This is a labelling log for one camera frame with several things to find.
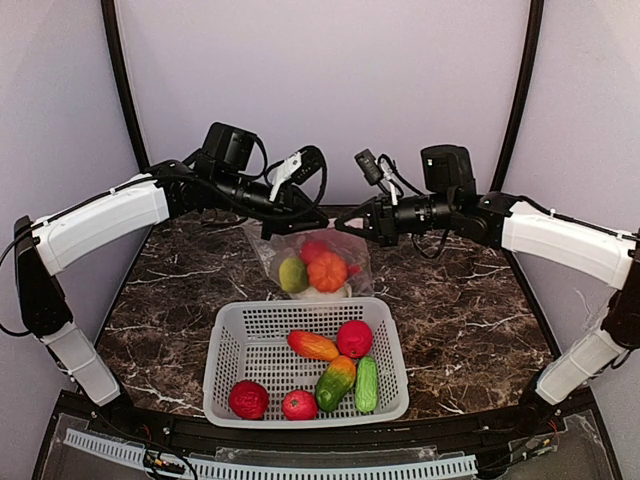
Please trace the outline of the clear zip top bag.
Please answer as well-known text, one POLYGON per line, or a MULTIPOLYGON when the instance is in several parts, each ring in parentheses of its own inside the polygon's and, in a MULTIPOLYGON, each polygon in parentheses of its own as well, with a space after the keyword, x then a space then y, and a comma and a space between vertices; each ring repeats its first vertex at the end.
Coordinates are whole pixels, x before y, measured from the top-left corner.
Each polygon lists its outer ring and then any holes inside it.
POLYGON ((371 296, 373 279, 366 242, 333 226, 265 240, 253 222, 244 233, 266 275, 292 299, 371 296))

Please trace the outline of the red chili pepper toy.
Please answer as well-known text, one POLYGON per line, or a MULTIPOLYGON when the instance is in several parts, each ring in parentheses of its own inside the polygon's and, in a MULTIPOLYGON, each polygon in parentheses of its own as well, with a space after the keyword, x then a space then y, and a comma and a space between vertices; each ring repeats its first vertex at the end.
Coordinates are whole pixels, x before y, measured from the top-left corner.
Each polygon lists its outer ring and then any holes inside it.
POLYGON ((361 272, 361 268, 358 265, 349 265, 347 267, 347 274, 349 277, 357 275, 361 272))

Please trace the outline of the white cauliflower toy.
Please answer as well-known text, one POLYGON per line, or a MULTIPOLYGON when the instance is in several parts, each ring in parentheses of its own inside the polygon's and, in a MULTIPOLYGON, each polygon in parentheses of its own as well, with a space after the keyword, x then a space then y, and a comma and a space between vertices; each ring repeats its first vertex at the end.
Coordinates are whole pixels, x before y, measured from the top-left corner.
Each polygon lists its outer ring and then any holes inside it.
POLYGON ((318 301, 332 301, 335 299, 350 298, 352 296, 352 288, 348 283, 342 285, 334 292, 320 292, 313 286, 309 286, 304 291, 291 294, 291 298, 295 300, 318 300, 318 301))

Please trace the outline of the orange pumpkin toy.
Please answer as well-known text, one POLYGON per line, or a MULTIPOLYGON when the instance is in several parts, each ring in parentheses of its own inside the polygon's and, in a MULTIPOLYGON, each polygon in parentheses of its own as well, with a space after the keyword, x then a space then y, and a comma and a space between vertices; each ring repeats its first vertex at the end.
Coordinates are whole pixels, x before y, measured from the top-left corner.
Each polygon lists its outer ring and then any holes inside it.
POLYGON ((345 284, 347 263, 338 254, 325 252, 307 266, 309 284, 320 292, 334 292, 345 284))

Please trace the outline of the yellow lemon toy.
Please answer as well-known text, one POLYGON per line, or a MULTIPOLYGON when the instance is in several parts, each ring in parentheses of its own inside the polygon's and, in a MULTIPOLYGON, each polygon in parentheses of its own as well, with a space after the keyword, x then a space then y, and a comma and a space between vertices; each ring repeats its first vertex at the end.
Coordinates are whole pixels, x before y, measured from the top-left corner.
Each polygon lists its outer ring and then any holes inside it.
POLYGON ((279 266, 281 288, 290 294, 299 294, 309 287, 307 267, 298 256, 290 256, 279 266))

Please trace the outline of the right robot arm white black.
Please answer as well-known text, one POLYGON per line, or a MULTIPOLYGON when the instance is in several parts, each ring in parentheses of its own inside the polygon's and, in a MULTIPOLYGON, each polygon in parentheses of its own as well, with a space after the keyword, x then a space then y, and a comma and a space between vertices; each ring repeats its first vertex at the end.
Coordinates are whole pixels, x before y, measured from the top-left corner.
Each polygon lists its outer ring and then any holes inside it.
POLYGON ((599 323, 548 365, 523 399, 557 405, 618 357, 639 347, 639 237, 589 224, 526 196, 476 191, 469 151, 421 150, 427 191, 373 197, 335 222, 337 230, 394 246, 403 234, 443 230, 489 248, 533 255, 590 275, 615 293, 599 323))

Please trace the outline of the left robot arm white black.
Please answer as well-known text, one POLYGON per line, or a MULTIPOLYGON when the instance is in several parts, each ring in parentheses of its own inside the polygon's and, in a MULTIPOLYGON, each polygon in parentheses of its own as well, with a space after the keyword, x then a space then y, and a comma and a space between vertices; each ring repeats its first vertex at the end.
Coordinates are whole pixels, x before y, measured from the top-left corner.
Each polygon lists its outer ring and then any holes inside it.
POLYGON ((321 150, 303 146, 247 174, 253 150, 263 146, 257 134, 215 122, 184 160, 152 165, 59 213, 17 220, 3 253, 14 257, 24 329, 6 335, 35 337, 94 405, 118 400, 123 388, 75 322, 59 274, 122 237, 192 212, 224 210, 257 220, 264 240, 327 226, 319 207, 328 180, 321 150))

